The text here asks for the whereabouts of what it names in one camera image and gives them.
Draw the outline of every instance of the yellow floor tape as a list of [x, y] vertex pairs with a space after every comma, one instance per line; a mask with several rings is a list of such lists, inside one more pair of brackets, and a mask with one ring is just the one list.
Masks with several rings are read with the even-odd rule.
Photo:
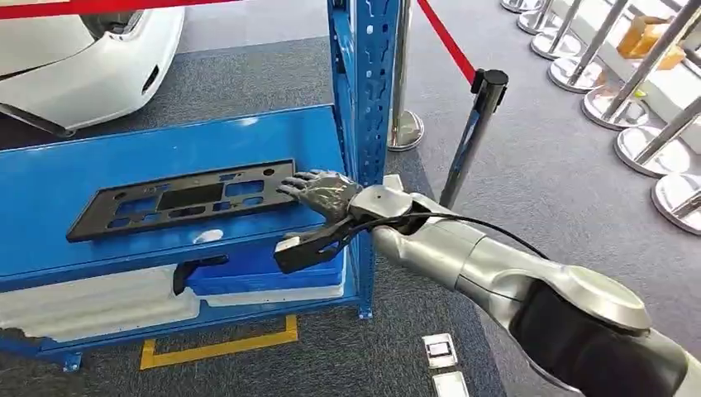
[[144, 341], [144, 347], [141, 350], [141, 369], [147, 370], [157, 366], [172, 366], [173, 364], [202, 360], [203, 358], [224, 356], [226, 354], [245, 352], [246, 350], [296, 342], [297, 337], [297, 316], [289, 314], [285, 316], [285, 330], [282, 332], [195, 347], [180, 352], [155, 354], [155, 339], [147, 339]]

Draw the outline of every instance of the black stanchion post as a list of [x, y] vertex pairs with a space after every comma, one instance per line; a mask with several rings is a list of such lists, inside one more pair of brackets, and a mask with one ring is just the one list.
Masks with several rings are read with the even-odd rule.
[[506, 93], [508, 76], [501, 70], [477, 70], [472, 93], [477, 96], [465, 129], [448, 171], [448, 179], [441, 193], [441, 205], [452, 208], [455, 197], [465, 181], [479, 143], [489, 127], [489, 121]]

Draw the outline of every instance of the white car part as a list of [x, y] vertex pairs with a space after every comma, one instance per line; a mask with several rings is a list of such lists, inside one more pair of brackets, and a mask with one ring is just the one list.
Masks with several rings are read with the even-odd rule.
[[175, 296], [176, 265], [152, 267], [0, 294], [0, 328], [67, 342], [199, 315], [190, 288]]
[[200, 295], [213, 308], [221, 306], [236, 306], [240, 304], [271, 304], [276, 302], [294, 302], [312, 299], [332, 299], [343, 296], [346, 287], [346, 263], [348, 250], [343, 256], [341, 283], [325, 287], [307, 287], [290, 289], [270, 289], [267, 291], [240, 292], [234, 294]]
[[0, 37], [0, 76], [64, 60], [95, 42], [78, 15], [0, 21]]
[[105, 33], [69, 58], [0, 79], [0, 112], [68, 136], [138, 110], [170, 67], [183, 20], [182, 7], [145, 10], [127, 33]]

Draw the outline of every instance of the cardboard box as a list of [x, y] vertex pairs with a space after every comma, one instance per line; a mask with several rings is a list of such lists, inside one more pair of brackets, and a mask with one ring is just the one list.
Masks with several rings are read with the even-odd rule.
[[[618, 54], [629, 60], [645, 58], [652, 46], [665, 33], [670, 26], [669, 21], [657, 17], [635, 17], [616, 48]], [[660, 62], [657, 70], [670, 70], [678, 65], [686, 54], [678, 45], [670, 48], [669, 52]]]

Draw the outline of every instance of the blue metal shelf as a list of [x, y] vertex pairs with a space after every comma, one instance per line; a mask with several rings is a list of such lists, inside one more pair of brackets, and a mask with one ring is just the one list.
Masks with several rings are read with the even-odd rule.
[[[100, 188], [284, 158], [294, 158], [300, 170], [345, 170], [365, 186], [381, 183], [398, 0], [327, 1], [333, 105], [0, 152], [0, 189], [12, 191], [0, 197], [0, 218], [11, 225], [0, 231], [0, 293], [223, 255], [238, 242], [323, 222], [297, 206], [243, 217], [255, 222], [218, 219], [68, 243], [64, 235], [69, 225]], [[221, 229], [224, 237], [193, 244], [199, 233], [212, 228]], [[338, 304], [355, 305], [361, 318], [370, 318], [374, 255], [367, 233], [350, 244], [349, 264], [338, 299], [217, 308], [202, 302], [200, 314], [191, 320], [62, 343], [0, 337], [0, 350], [59, 362], [75, 371], [84, 349], [172, 332]]]

